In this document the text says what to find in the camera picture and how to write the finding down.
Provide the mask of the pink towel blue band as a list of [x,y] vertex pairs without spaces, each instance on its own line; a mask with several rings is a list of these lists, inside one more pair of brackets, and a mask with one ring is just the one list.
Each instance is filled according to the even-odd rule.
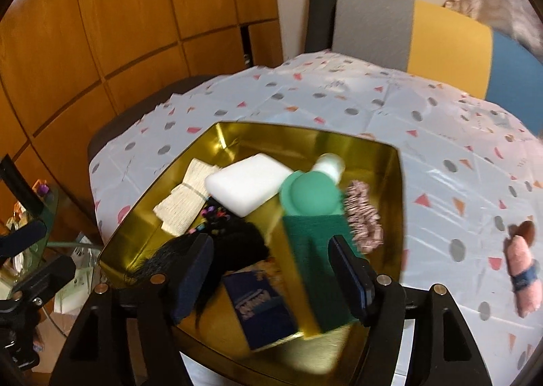
[[521,318],[525,318],[542,304],[542,282],[526,239],[515,235],[506,247],[505,257],[516,311]]

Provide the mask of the brown round sponge ball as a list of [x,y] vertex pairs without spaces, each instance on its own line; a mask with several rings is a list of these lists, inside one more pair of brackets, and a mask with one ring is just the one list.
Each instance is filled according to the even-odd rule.
[[532,220],[523,221],[517,228],[514,233],[515,236],[522,237],[528,247],[531,247],[535,242],[536,237],[536,227]]

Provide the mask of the black wig hair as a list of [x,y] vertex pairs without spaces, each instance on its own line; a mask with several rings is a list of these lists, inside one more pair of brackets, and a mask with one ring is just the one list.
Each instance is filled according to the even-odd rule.
[[[167,285],[171,288],[174,296],[169,301],[168,308],[172,312],[172,318],[175,323],[173,312],[176,305],[176,292],[174,286],[174,267],[181,263],[181,259],[187,254],[193,243],[189,243],[187,234],[174,238],[165,242],[155,253],[149,258],[142,261],[138,267],[133,270],[132,277],[135,283],[149,281],[152,276],[162,274],[167,278]],[[201,291],[196,299],[192,311],[202,313],[209,299],[216,293],[217,288],[221,284],[221,279],[209,277],[208,273]]]

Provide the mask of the glass side table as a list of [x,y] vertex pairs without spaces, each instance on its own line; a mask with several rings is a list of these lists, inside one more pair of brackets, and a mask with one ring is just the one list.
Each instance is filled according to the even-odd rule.
[[52,271],[46,268],[56,257],[80,250],[97,253],[103,246],[83,234],[75,235],[61,219],[69,206],[69,198],[62,191],[45,185],[37,187],[43,211],[32,217],[21,204],[14,205],[12,216],[1,222],[1,333],[9,334],[24,326],[34,326],[37,315],[31,312],[34,304],[25,299],[36,283],[39,295],[47,302],[54,296],[56,282],[49,282]]

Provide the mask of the green yellow scouring sponge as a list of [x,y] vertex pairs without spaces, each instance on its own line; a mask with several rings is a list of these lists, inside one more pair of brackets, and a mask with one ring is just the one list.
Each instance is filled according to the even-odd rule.
[[357,257],[362,255],[353,244],[353,235],[345,217],[338,214],[285,216],[283,226],[318,330],[327,333],[354,321],[327,253],[330,239],[340,235]]

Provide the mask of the beige folded cloth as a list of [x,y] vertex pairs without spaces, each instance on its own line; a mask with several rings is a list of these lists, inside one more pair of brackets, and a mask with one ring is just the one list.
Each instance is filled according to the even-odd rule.
[[209,198],[205,179],[219,170],[217,165],[191,160],[182,182],[153,208],[163,231],[178,237],[189,230]]

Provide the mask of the pink striped scrunchie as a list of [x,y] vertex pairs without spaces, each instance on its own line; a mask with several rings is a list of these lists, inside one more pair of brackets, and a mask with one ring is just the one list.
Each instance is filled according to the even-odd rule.
[[370,187],[353,180],[345,191],[344,213],[357,250],[367,255],[384,243],[383,227],[378,210],[370,203]]

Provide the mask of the white foam sponge block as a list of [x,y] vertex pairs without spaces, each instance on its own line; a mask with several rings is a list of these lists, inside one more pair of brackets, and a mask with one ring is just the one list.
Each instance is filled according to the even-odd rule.
[[220,169],[204,180],[209,195],[238,217],[246,217],[278,192],[294,171],[264,153]]

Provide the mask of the blue tissue packet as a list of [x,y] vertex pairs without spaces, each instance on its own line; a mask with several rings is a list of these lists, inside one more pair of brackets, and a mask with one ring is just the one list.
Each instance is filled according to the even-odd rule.
[[298,326],[279,290],[264,270],[225,275],[225,290],[251,351],[274,345],[298,333]]

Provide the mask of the green round puff sponge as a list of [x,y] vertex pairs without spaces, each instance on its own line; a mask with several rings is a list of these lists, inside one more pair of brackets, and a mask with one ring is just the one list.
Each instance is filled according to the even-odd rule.
[[287,216],[342,214],[342,193],[334,182],[318,171],[296,171],[283,181],[279,201]]

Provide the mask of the white small bottle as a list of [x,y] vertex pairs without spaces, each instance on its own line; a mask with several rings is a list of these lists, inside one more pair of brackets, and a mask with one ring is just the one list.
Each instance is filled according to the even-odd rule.
[[318,160],[316,160],[311,170],[324,173],[334,182],[335,185],[337,185],[340,182],[342,174],[345,170],[345,164],[340,156],[328,152],[318,157]]

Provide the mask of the gold metal tray box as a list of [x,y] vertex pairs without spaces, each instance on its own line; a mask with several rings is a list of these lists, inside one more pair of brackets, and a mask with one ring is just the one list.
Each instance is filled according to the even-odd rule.
[[[167,233],[155,206],[197,162],[229,171],[259,154],[291,178],[307,177],[331,153],[344,168],[337,184],[296,191],[286,206],[279,187],[248,214],[212,195],[190,226]],[[212,264],[174,336],[181,351],[248,385],[346,385],[358,371],[367,332],[353,319],[327,257],[334,235],[349,235],[343,196],[362,182],[377,209],[384,242],[369,255],[378,273],[398,277],[403,239],[403,179],[398,151],[387,144],[317,129],[219,122],[202,132],[124,217],[100,255],[109,281],[124,287],[175,269],[174,252],[212,237]]]

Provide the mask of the patterned white tablecloth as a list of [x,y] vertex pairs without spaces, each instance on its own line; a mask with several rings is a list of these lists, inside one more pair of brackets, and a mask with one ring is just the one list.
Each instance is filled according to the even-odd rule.
[[413,288],[445,284],[494,384],[534,367],[542,315],[517,315],[503,246],[516,224],[542,222],[542,145],[497,105],[323,52],[174,85],[107,138],[89,176],[112,283],[168,239],[154,208],[192,160],[265,153],[306,171],[333,152],[341,181],[368,183],[383,221],[372,264]]

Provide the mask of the wooden panel cabinet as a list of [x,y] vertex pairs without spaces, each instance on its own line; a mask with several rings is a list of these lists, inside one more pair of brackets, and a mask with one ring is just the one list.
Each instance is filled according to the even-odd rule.
[[283,60],[277,0],[12,0],[1,20],[1,151],[105,226],[87,149],[99,129],[178,80]]

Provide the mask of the black rolled mat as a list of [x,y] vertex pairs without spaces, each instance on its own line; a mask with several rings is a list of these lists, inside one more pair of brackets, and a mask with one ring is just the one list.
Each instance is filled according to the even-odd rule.
[[337,0],[309,0],[305,31],[305,52],[332,47]]

